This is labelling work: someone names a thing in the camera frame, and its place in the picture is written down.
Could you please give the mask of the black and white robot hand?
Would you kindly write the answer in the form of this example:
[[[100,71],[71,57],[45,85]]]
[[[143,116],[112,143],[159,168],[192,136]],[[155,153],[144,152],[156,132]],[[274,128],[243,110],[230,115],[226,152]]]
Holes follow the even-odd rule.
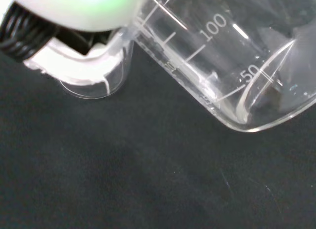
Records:
[[[0,51],[73,86],[109,85],[148,0],[0,0]]]

